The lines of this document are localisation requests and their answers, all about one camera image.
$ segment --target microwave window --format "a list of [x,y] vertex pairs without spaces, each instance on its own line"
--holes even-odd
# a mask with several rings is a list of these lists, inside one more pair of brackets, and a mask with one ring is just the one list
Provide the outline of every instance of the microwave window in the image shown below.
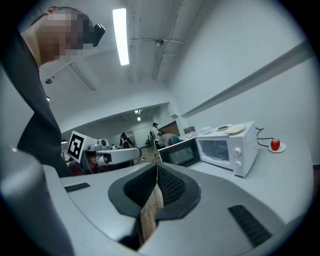
[[226,140],[199,140],[201,150],[208,158],[218,161],[229,161]]
[[179,151],[170,153],[169,158],[170,158],[170,163],[179,166],[194,160],[196,156],[191,147],[186,147]]

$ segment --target neck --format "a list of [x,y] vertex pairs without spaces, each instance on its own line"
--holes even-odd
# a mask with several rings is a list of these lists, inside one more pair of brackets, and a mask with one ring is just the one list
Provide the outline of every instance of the neck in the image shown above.
[[33,29],[31,31],[31,28],[26,30],[21,34],[25,44],[28,46],[38,68],[42,66],[42,61],[41,61],[41,54],[40,54],[40,48],[39,48],[39,43],[37,39],[37,33]]

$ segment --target tomato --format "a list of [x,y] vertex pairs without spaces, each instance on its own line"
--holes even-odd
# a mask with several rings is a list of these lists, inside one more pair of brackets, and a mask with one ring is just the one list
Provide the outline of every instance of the tomato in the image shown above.
[[274,138],[271,141],[271,148],[273,151],[277,151],[280,148],[280,140],[278,140],[277,138]]

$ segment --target microwave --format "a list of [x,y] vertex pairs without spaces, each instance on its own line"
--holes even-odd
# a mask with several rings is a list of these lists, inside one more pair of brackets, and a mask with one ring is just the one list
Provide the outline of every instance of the microwave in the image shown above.
[[245,177],[258,154],[258,142],[253,121],[238,126],[244,128],[236,134],[228,134],[227,130],[213,131],[159,149],[161,161],[184,167],[202,161]]

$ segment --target fluorescent light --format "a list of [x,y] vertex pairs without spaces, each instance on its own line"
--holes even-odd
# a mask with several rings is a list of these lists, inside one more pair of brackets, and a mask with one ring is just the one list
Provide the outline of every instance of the fluorescent light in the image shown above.
[[125,8],[112,11],[116,47],[121,66],[129,64],[127,43],[127,10]]

